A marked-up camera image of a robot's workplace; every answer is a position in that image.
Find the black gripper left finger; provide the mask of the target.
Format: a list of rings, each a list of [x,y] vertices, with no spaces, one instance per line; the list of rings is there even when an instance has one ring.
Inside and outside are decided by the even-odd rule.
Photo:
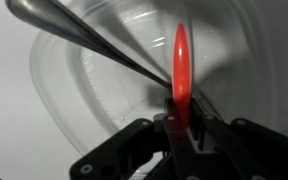
[[[144,180],[184,180],[175,164],[164,120],[174,112],[172,98],[165,100],[166,114],[152,121],[138,118],[77,160],[69,170],[70,180],[130,180],[155,153],[162,159]]]

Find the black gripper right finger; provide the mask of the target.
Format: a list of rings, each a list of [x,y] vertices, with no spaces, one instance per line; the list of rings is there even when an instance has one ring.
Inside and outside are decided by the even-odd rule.
[[[242,180],[288,180],[288,137],[243,118],[226,124],[192,99],[191,116],[208,132]]]

